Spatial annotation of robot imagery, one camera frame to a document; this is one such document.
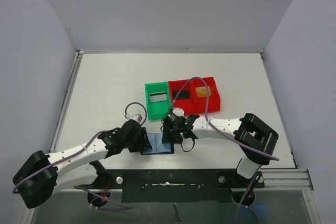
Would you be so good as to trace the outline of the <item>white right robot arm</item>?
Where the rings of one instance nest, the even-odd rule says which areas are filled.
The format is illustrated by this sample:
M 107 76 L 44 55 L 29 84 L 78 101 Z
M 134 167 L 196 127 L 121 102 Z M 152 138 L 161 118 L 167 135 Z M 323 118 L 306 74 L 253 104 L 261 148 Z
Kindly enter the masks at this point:
M 253 175 L 270 161 L 279 135 L 252 113 L 242 118 L 215 119 L 208 115 L 177 115 L 170 109 L 162 119 L 163 141 L 181 144 L 184 139 L 215 138 L 234 142 L 244 152 L 234 173 L 234 182 L 241 187 L 251 183 Z

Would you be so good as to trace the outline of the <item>gold striped card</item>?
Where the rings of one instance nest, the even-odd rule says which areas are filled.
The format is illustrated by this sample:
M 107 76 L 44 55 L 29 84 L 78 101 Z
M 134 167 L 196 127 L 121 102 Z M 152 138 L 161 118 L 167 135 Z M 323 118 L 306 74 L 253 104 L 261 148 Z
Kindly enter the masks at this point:
M 206 98 L 207 96 L 210 97 L 212 95 L 212 91 L 209 86 L 196 87 L 195 92 L 198 98 Z

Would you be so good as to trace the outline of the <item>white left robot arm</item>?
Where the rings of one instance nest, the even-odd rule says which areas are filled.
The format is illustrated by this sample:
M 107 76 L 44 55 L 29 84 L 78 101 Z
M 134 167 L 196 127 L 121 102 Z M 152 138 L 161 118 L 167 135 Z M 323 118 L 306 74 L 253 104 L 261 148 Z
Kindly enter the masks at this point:
M 146 128 L 134 119 L 121 127 L 96 133 L 87 143 L 65 151 L 45 154 L 36 151 L 13 177 L 12 193 L 19 194 L 27 208 L 46 202 L 54 193 L 81 185 L 105 186 L 111 176 L 102 159 L 151 148 Z

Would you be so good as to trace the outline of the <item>blue leather card holder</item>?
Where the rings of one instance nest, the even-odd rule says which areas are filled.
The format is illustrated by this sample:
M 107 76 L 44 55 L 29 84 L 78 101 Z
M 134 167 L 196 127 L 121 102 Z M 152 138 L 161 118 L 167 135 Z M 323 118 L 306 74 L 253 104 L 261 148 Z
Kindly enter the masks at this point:
M 150 133 L 147 135 L 151 148 L 141 152 L 141 155 L 174 154 L 174 145 L 163 142 L 163 133 Z

